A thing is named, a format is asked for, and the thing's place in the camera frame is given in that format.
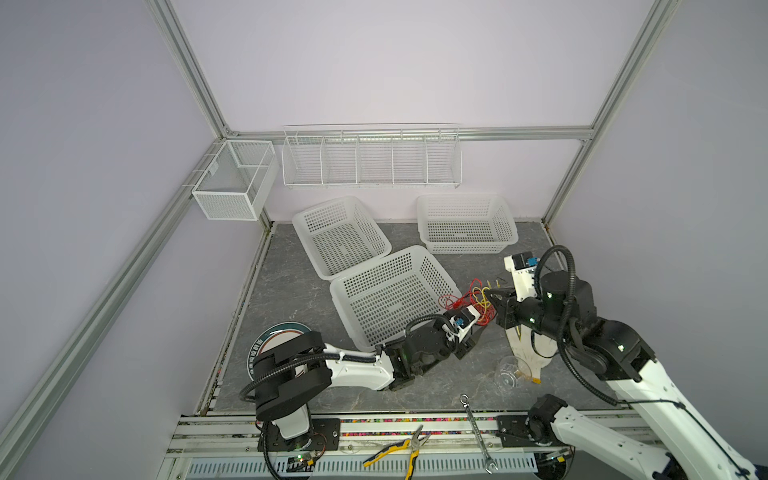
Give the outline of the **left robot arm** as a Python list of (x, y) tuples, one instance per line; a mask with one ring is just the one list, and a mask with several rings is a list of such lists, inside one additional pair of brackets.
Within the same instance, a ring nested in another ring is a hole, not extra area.
[(255, 407), (263, 430), (274, 427), (288, 441), (307, 437), (314, 432), (308, 404), (323, 391), (402, 389), (449, 357), (465, 357), (484, 330), (481, 315), (465, 307), (412, 320), (371, 352), (335, 347), (318, 331), (301, 333), (256, 355), (238, 396)]

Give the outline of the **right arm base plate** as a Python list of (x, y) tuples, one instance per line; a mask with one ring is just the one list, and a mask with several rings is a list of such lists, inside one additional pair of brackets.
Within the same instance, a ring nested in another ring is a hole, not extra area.
[(534, 446), (545, 436), (546, 428), (529, 415), (499, 415), (497, 433), (503, 447)]

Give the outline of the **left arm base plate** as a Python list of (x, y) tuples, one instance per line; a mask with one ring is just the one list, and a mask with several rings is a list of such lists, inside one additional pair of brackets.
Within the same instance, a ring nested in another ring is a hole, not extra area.
[(270, 423), (262, 430), (258, 449), (267, 448), (269, 453), (299, 451), (336, 451), (340, 442), (341, 420), (339, 418), (316, 418), (310, 420), (310, 429), (292, 439), (286, 439), (277, 425)]

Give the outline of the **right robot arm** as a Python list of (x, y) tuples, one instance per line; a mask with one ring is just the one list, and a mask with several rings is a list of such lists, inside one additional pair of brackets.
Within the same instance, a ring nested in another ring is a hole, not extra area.
[(738, 453), (712, 428), (632, 327), (598, 316), (592, 287), (578, 278), (567, 247), (552, 246), (539, 258), (516, 254), (504, 263), (512, 287), (488, 292), (497, 323), (553, 340), (583, 387), (636, 412), (662, 444), (635, 441), (552, 394), (528, 410), (522, 433), (530, 441), (582, 450), (632, 479), (766, 478), (766, 466)]

